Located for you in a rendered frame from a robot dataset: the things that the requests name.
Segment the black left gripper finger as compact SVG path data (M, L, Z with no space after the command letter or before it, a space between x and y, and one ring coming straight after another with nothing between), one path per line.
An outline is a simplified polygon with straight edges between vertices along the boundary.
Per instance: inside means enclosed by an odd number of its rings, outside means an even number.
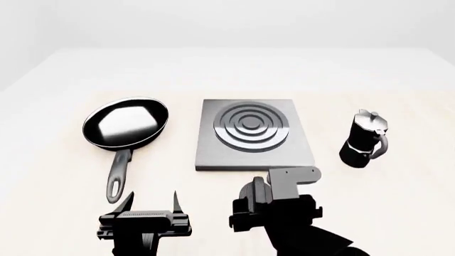
M114 214L121 214L126 211L131 210L132 204L134 202L134 192L132 191L126 198L125 200L115 208L113 211Z
M178 201L178 196L177 196L176 191L174 191L174 193L173 193L173 214L184 214L184 212L181 208L181 205Z

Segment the grey single-burner stove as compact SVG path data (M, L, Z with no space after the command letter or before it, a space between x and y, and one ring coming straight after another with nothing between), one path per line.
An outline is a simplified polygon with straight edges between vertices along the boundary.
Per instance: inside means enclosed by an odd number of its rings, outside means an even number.
M264 171L314 166L292 100L204 100L195 168Z

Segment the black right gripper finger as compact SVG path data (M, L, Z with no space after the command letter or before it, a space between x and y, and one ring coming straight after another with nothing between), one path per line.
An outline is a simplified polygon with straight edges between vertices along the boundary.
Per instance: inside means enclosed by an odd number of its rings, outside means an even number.
M252 181L252 192L255 203L271 203L272 192L271 187L268 185L261 176L256 176Z
M247 183L240 190L239 200L244 206L254 206L256 202L255 194L254 183Z

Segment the black frying pan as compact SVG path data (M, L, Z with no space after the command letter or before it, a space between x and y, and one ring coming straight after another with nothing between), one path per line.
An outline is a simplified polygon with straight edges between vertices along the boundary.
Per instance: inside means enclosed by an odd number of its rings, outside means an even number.
M82 125L84 138L115 153L109 171L106 199L116 203L123 194L133 151L155 140L169 119L167 106L151 97L126 97L94 110Z

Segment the black and silver moka pot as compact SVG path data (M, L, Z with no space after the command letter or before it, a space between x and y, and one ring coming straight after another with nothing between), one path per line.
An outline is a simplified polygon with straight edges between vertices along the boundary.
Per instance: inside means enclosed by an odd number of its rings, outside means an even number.
M339 151L341 161L352 168L365 168L371 159L387 152L387 131L387 121L377 112L360 109L354 115L350 134Z

